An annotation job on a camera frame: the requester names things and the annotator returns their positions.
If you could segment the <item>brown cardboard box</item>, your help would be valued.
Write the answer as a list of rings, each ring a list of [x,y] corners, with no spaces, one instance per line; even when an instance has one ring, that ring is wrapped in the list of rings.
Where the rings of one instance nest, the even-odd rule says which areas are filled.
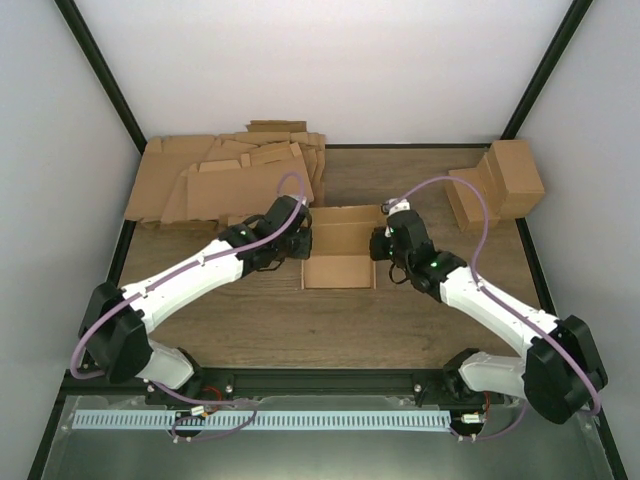
[[[312,248],[302,261],[303,289],[375,289],[370,258],[373,230],[383,225],[377,205],[311,208]]]

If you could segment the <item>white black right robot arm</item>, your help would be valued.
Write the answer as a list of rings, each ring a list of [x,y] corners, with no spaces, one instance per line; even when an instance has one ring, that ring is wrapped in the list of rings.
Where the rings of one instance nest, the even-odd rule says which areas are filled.
[[[418,292],[471,317],[496,334],[515,356],[468,349],[449,363],[447,396],[465,403],[489,391],[526,400],[543,418],[563,424],[596,402],[608,377],[589,326],[533,308],[479,276],[455,254],[438,250],[409,203],[381,208],[370,257],[388,260]]]

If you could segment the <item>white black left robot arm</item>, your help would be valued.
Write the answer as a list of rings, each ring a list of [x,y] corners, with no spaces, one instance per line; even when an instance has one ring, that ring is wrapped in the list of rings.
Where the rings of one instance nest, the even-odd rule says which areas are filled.
[[[112,384],[148,380],[168,388],[181,403],[196,402],[204,392],[202,367],[184,349],[152,340],[151,333],[216,288],[276,270],[288,258],[309,258],[311,225],[306,198],[282,195],[266,214],[226,228],[159,274],[123,287],[112,282],[96,287],[79,332],[80,351],[97,366],[87,376]]]

